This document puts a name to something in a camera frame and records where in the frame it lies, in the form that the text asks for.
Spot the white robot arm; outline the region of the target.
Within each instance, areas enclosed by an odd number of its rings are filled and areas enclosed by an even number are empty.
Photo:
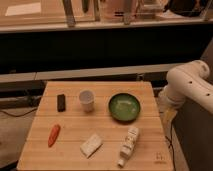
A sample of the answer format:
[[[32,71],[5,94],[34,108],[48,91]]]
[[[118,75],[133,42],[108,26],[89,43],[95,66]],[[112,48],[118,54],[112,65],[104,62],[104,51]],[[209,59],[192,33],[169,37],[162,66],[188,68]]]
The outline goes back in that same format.
[[[206,81],[209,75],[209,66],[202,60],[178,65],[167,72],[167,84],[158,95],[165,106],[164,123],[174,118],[187,98],[213,114],[213,85]]]

